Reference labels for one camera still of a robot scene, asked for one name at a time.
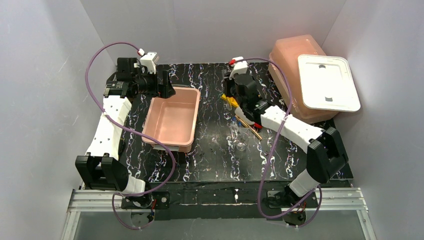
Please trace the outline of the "clear glass test tube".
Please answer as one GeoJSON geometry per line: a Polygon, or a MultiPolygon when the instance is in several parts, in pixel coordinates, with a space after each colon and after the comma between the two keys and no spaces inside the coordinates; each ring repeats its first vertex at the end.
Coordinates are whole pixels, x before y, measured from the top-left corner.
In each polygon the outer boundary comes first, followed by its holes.
{"type": "Polygon", "coordinates": [[[226,98],[226,102],[227,102],[227,109],[229,111],[231,111],[233,109],[233,105],[232,105],[232,98],[231,97],[227,97],[226,98]]]}

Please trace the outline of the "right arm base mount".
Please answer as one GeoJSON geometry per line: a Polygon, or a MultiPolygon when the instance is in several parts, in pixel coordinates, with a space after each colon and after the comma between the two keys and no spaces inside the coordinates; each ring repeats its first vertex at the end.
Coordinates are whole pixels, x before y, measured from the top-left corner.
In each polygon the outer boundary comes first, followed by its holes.
{"type": "Polygon", "coordinates": [[[290,212],[281,217],[287,226],[300,228],[307,225],[318,213],[322,201],[315,193],[298,203],[301,197],[294,193],[271,190],[266,193],[265,205],[271,210],[280,209],[282,212],[294,207],[290,212]]]}

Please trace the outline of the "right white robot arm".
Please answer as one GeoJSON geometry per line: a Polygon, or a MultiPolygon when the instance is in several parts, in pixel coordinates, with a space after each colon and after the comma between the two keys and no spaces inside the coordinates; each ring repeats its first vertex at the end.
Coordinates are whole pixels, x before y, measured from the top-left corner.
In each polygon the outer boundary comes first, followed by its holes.
{"type": "Polygon", "coordinates": [[[327,183],[349,158],[337,129],[322,129],[305,123],[264,99],[253,76],[223,71],[223,93],[236,100],[236,115],[250,124],[270,129],[287,138],[306,153],[306,168],[286,188],[299,199],[319,184],[327,183]]]}

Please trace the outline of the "white plastic bottle red cap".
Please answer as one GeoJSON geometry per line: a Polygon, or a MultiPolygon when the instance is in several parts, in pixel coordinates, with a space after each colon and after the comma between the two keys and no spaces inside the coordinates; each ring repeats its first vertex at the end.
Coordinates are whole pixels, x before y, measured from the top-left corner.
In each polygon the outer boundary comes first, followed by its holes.
{"type": "Polygon", "coordinates": [[[256,122],[248,119],[247,116],[245,115],[245,113],[243,112],[243,110],[240,107],[237,107],[235,109],[234,113],[237,117],[239,117],[241,120],[246,122],[251,127],[258,129],[258,130],[261,130],[263,128],[260,124],[257,124],[256,122]]]}

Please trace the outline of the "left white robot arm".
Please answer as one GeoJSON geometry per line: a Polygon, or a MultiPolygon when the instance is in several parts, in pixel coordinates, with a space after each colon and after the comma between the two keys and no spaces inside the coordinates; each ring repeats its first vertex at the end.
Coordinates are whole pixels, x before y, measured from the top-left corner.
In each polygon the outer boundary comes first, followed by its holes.
{"type": "Polygon", "coordinates": [[[167,99],[175,95],[169,77],[164,72],[163,83],[158,82],[157,57],[149,52],[141,58],[119,57],[116,71],[106,80],[102,114],[85,155],[77,156],[75,166],[85,186],[92,190],[138,194],[146,183],[130,176],[119,161],[124,148],[122,126],[139,94],[167,99]]]}

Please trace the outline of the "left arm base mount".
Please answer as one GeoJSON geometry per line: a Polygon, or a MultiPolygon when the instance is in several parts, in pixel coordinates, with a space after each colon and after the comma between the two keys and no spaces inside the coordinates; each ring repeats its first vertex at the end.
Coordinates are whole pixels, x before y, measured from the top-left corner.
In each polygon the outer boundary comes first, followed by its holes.
{"type": "Polygon", "coordinates": [[[144,225],[141,225],[140,222],[136,224],[141,229],[151,225],[155,220],[158,210],[167,210],[170,206],[170,200],[171,195],[169,192],[155,191],[148,195],[123,197],[120,208],[123,210],[130,210],[131,218],[134,215],[145,216],[147,222],[144,225]]]}

